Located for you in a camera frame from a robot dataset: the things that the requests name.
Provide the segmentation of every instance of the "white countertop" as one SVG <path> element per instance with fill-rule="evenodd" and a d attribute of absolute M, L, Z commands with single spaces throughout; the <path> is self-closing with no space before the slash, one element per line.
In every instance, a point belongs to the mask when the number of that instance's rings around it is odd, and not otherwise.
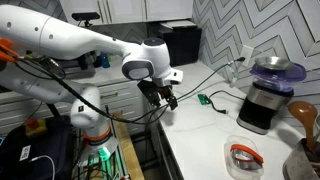
<path fill-rule="evenodd" d="M 173 88 L 176 97 L 189 92 L 212 73 L 201 62 L 176 68 L 184 71 L 183 83 Z M 283 163 L 302 135 L 281 120 L 272 120 L 267 135 L 258 135 L 240 127 L 236 119 L 242 101 L 224 93 L 216 94 L 212 101 L 217 109 L 229 110 L 228 115 L 215 112 L 210 105 L 200 104 L 196 94 L 209 96 L 217 90 L 245 97 L 243 92 L 230 88 L 221 76 L 215 74 L 198 92 L 179 102 L 174 111 L 167 110 L 161 118 L 161 125 L 184 179 L 233 179 L 224 160 L 224 144 L 230 135 L 249 138 L 256 144 L 265 161 L 261 179 L 284 179 Z"/>

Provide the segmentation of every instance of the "cabinet handle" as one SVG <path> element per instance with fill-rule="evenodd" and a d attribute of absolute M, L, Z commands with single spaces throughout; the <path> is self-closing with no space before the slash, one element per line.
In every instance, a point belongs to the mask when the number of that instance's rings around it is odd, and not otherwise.
<path fill-rule="evenodd" d="M 105 96 L 100 96 L 101 99 L 109 99 L 109 98 L 113 98 L 113 97 L 117 97 L 119 95 L 118 92 L 115 92 L 113 94 L 109 94 L 109 95 L 105 95 Z"/>
<path fill-rule="evenodd" d="M 102 11 L 101 11 L 101 7 L 100 7 L 100 2 L 99 2 L 99 0 L 97 1 L 97 3 L 98 3 L 98 8 L 99 8 L 99 11 L 100 11 L 100 16 L 101 16 L 102 23 L 104 23 L 103 15 L 102 15 Z"/>
<path fill-rule="evenodd" d="M 107 8 L 108 8 L 108 13 L 109 13 L 109 17 L 110 17 L 110 22 L 112 23 L 112 17 L 111 17 L 111 13 L 110 13 L 110 7 L 109 7 L 109 1 L 107 0 Z"/>
<path fill-rule="evenodd" d="M 148 20 L 147 0 L 144 0 L 144 9 L 146 10 L 146 20 Z"/>

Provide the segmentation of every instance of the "sticker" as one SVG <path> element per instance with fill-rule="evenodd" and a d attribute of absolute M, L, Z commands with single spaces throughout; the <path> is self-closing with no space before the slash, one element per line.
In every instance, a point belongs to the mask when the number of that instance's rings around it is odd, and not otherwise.
<path fill-rule="evenodd" d="M 20 161 L 23 161 L 23 160 L 25 160 L 25 159 L 28 159 L 29 153 L 30 153 L 30 147 L 31 147 L 31 145 L 22 148 L 21 156 L 20 156 Z"/>
<path fill-rule="evenodd" d="M 78 112 L 82 112 L 84 110 L 84 107 L 83 106 L 79 106 L 78 107 Z"/>

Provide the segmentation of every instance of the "blender base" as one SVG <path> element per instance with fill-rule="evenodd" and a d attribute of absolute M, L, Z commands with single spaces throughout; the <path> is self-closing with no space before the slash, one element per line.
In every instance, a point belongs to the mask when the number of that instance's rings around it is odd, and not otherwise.
<path fill-rule="evenodd" d="M 255 132 L 257 134 L 265 135 L 269 131 L 268 129 L 261 129 L 261 128 L 257 127 L 257 126 L 249 124 L 249 123 L 243 121 L 242 119 L 240 119 L 240 117 L 237 118 L 237 123 L 239 124 L 239 126 L 245 128 L 245 129 L 248 129 L 248 130 L 250 130 L 252 132 Z"/>

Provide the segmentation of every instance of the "wall outlet plate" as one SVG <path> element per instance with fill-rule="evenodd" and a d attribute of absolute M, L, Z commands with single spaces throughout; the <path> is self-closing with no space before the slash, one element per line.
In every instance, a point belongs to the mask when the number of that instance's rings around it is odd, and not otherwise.
<path fill-rule="evenodd" d="M 253 53 L 252 47 L 243 45 L 243 48 L 240 54 L 240 57 L 246 58 L 246 60 L 242 63 L 243 66 L 248 67 L 251 60 L 252 53 Z"/>

